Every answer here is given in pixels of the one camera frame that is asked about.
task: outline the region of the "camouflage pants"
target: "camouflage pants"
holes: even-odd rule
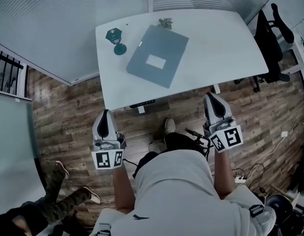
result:
[[[91,198],[91,193],[88,190],[80,188],[62,201],[56,203],[64,177],[64,171],[55,166],[47,181],[45,197],[40,198],[36,202],[26,202],[22,204],[22,206],[35,206],[46,218],[48,224],[53,224],[58,220],[64,219],[75,206]]]

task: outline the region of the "person in white t-shirt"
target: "person in white t-shirt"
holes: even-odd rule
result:
[[[265,236],[276,215],[244,185],[236,188],[227,152],[215,152],[215,176],[201,148],[165,123],[167,150],[149,145],[133,175],[113,169],[116,210],[101,212],[92,236]]]

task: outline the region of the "power strip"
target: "power strip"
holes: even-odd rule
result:
[[[242,177],[242,176],[236,176],[234,179],[235,179],[235,183],[245,183],[247,180],[246,177]]]

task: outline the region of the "white table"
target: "white table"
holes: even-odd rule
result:
[[[300,71],[301,69],[304,69],[304,46],[301,41],[301,36],[295,32],[293,34],[294,34],[294,43],[292,44],[291,49],[298,61],[298,64],[284,70],[282,73],[285,73],[285,74],[296,73],[296,72]],[[282,37],[278,40],[278,42],[280,43],[280,45],[282,45],[282,43],[284,43],[285,40]]]
[[[173,29],[189,38],[170,88],[134,75],[126,66],[149,25],[172,18]],[[124,55],[114,54],[108,30],[122,30]],[[110,110],[268,72],[262,54],[238,13],[181,9],[140,14],[96,27],[96,46],[105,107]]]

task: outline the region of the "black logo on shirt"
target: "black logo on shirt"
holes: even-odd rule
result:
[[[148,219],[148,218],[146,218],[146,217],[139,217],[138,215],[133,215],[133,217],[134,217],[134,219],[135,220],[141,220],[141,219]]]

